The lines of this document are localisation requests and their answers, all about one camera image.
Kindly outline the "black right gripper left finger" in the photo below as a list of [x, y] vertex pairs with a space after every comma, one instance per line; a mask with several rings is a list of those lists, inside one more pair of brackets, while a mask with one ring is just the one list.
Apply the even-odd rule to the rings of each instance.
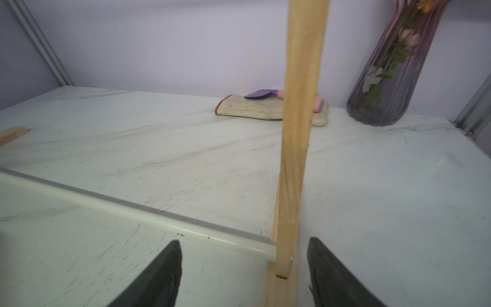
[[182, 277], [182, 249], [171, 241], [109, 305], [175, 306]]

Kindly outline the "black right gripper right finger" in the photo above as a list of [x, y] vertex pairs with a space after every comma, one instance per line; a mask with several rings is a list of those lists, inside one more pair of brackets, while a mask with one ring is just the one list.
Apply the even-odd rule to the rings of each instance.
[[315, 306], [385, 307], [317, 237], [308, 245], [310, 290]]

